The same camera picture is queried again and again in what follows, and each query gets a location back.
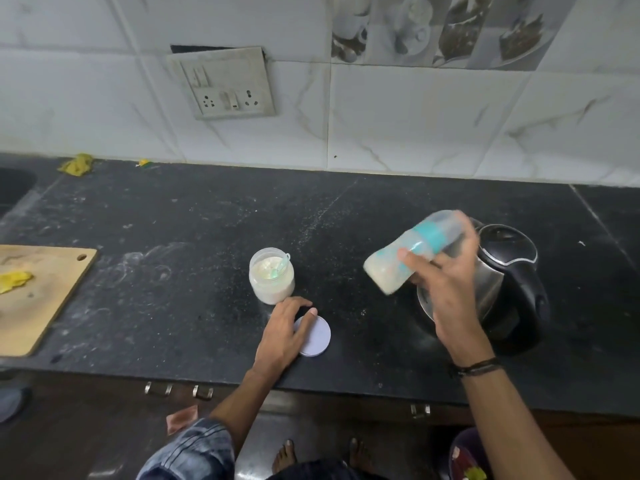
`black countertop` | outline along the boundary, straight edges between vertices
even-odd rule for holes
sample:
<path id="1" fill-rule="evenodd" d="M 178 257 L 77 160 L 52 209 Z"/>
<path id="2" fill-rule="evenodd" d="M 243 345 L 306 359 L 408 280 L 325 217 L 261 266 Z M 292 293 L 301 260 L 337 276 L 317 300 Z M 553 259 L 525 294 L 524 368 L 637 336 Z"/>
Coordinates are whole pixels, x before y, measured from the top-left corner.
<path id="1" fill-rule="evenodd" d="M 384 296 L 362 269 L 428 214 L 458 208 L 521 229 L 540 252 L 553 321 L 538 346 L 504 359 L 527 404 L 640 416 L 638 256 L 621 247 L 637 241 L 631 221 L 609 228 L 606 210 L 607 199 L 634 209 L 640 228 L 640 189 L 121 161 L 75 178 L 57 165 L 0 156 L 38 177 L 0 221 L 0 242 L 99 258 L 35 354 L 0 365 L 237 384 L 271 309 L 252 293 L 249 259 L 274 246 L 332 328 L 324 354 L 297 360 L 278 387 L 463 404 L 415 288 Z"/>

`white lid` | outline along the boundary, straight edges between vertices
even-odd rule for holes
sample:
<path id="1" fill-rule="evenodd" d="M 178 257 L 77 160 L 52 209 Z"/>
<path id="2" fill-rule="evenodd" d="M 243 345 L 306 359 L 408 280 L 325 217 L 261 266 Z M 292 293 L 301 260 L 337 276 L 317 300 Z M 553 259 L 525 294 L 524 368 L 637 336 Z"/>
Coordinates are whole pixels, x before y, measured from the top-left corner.
<path id="1" fill-rule="evenodd" d="M 302 317 L 293 323 L 293 330 L 298 331 L 301 320 Z M 327 323 L 324 318 L 318 317 L 313 327 L 311 327 L 307 341 L 302 346 L 302 350 L 300 350 L 300 355 L 304 355 L 305 357 L 320 355 L 329 346 L 330 341 L 331 328 L 329 328 L 329 323 Z"/>

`foot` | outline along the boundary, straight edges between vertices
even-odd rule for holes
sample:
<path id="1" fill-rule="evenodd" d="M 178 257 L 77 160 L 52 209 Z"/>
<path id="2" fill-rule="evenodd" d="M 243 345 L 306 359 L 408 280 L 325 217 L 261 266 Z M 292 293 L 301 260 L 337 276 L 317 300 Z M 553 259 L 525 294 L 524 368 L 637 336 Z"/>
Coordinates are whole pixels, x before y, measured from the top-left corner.
<path id="1" fill-rule="evenodd" d="M 271 471 L 276 475 L 276 473 L 283 471 L 285 468 L 290 467 L 297 462 L 296 452 L 293 449 L 293 441 L 287 440 L 283 444 L 282 448 L 280 448 L 280 451 L 278 451 L 275 460 L 273 460 Z"/>
<path id="2" fill-rule="evenodd" d="M 352 438 L 349 442 L 349 466 L 373 474 L 373 462 L 363 441 Z"/>

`black wrist band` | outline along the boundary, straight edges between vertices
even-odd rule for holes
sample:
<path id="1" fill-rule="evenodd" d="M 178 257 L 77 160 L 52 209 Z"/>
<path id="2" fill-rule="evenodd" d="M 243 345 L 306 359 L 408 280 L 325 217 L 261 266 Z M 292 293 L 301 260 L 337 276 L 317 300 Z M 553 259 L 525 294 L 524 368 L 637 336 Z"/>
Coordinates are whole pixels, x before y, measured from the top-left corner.
<path id="1" fill-rule="evenodd" d="M 482 362 L 475 363 L 469 367 L 458 367 L 456 364 L 449 364 L 449 375 L 451 377 L 466 377 L 466 376 L 481 376 L 487 372 L 501 369 L 502 364 L 498 357 L 493 357 L 489 360 L 483 360 Z"/>

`kettle handle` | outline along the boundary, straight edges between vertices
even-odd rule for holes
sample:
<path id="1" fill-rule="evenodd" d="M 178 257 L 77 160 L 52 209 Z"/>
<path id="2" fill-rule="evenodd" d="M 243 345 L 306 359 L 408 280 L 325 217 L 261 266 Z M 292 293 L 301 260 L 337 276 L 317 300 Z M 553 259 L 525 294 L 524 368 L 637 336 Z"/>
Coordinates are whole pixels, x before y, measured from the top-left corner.
<path id="1" fill-rule="evenodd" d="M 535 325 L 535 329 L 539 322 L 550 320 L 549 298 L 532 263 L 520 261 L 507 266 L 504 277 L 521 320 Z"/>

